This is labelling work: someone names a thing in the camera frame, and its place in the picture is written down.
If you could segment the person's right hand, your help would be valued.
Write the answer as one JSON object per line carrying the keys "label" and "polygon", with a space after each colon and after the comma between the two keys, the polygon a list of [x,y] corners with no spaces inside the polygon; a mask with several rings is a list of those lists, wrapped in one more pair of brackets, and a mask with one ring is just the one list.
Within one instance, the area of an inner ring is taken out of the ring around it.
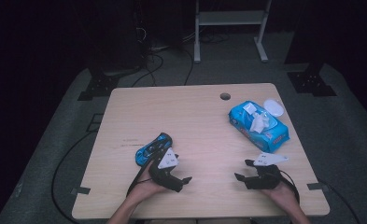
{"label": "person's right hand", "polygon": [[282,182],[274,189],[262,189],[261,193],[269,197],[280,208],[290,208],[297,203],[293,191]]}

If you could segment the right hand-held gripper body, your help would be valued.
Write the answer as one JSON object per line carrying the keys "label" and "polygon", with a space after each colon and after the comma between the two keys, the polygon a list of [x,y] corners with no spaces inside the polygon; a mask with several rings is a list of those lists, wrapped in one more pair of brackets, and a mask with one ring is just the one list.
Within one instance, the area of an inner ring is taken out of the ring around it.
{"label": "right hand-held gripper body", "polygon": [[277,164],[287,161],[282,155],[262,152],[254,161],[257,176],[247,178],[245,185],[248,189],[274,189],[282,179]]}

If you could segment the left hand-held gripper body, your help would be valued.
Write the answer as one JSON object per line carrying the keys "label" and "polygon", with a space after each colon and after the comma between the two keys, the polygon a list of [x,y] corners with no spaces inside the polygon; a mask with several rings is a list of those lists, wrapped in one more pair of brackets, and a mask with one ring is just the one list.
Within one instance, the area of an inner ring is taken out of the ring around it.
{"label": "left hand-held gripper body", "polygon": [[151,179],[158,185],[180,192],[184,185],[180,185],[180,179],[171,174],[179,164],[174,154],[176,153],[170,147],[162,149],[151,158],[151,165],[148,171]]}

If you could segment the blue wet wipe pack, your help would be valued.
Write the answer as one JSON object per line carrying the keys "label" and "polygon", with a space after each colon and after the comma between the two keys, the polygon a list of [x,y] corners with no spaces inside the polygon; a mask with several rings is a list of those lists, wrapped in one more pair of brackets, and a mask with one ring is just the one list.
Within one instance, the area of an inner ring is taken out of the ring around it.
{"label": "blue wet wipe pack", "polygon": [[[269,127],[261,133],[251,132],[253,114],[265,113],[269,118]],[[261,151],[273,153],[289,140],[289,128],[278,118],[284,114],[283,106],[276,100],[267,99],[263,105],[245,101],[233,107],[229,112],[229,120],[234,128],[242,133]]]}

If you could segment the dark tape strip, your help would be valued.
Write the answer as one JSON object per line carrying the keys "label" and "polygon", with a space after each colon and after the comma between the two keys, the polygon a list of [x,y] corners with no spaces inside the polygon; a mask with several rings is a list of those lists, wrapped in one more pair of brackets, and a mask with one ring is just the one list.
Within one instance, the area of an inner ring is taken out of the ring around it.
{"label": "dark tape strip", "polygon": [[322,183],[310,183],[310,184],[307,184],[307,187],[308,187],[309,190],[320,189],[320,190],[323,190],[323,191],[327,191],[329,189],[327,187],[327,185],[322,184]]}
{"label": "dark tape strip", "polygon": [[88,195],[90,193],[90,191],[91,191],[91,189],[89,189],[89,188],[78,187],[78,188],[71,189],[70,193],[72,195],[78,195],[78,194]]}

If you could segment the white metal stand frame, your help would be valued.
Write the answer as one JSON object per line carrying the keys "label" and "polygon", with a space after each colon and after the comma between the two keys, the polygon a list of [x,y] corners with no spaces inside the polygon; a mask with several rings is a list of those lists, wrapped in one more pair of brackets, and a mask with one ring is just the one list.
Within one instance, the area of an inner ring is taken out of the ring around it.
{"label": "white metal stand frame", "polygon": [[193,44],[193,61],[201,61],[200,28],[205,26],[227,26],[227,25],[259,25],[260,30],[254,37],[254,43],[263,63],[269,61],[262,44],[263,35],[270,13],[273,0],[267,0],[263,10],[246,11],[201,11],[199,0],[196,0],[195,9],[195,31]]}

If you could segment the black stand base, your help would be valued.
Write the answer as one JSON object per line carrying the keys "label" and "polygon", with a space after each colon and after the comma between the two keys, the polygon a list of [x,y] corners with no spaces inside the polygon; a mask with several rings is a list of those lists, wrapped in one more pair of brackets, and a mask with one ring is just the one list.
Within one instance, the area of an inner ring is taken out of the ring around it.
{"label": "black stand base", "polygon": [[319,74],[288,72],[288,77],[298,93],[312,93],[316,97],[336,95],[333,88],[327,85]]}
{"label": "black stand base", "polygon": [[86,90],[79,97],[79,101],[90,101],[93,97],[107,97],[117,88],[120,79],[114,76],[92,77]]}

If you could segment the black floor tape outline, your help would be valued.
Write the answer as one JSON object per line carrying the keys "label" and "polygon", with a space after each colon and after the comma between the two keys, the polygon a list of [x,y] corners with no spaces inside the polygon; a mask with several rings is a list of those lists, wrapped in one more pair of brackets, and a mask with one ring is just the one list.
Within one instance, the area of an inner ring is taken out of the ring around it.
{"label": "black floor tape outline", "polygon": [[94,113],[92,115],[92,118],[87,126],[86,131],[88,133],[90,132],[97,132],[101,126],[102,123],[102,119],[103,119],[104,114],[103,113]]}

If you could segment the person's left hand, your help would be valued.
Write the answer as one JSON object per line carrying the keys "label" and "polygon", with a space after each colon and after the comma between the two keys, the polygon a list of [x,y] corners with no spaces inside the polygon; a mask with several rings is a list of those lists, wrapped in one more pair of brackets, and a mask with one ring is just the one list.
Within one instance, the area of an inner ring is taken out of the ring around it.
{"label": "person's left hand", "polygon": [[137,183],[130,191],[128,198],[135,203],[142,203],[146,199],[153,195],[166,191],[166,188],[155,183],[151,178],[148,171],[144,171],[139,176]]}

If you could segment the blue and black toy car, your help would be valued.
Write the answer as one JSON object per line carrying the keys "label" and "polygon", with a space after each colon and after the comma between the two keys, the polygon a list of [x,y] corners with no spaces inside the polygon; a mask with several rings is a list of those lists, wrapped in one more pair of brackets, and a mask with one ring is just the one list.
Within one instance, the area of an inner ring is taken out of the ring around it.
{"label": "blue and black toy car", "polygon": [[173,144],[172,138],[167,133],[160,133],[154,140],[135,152],[135,162],[143,166],[150,158],[162,149],[167,149]]}

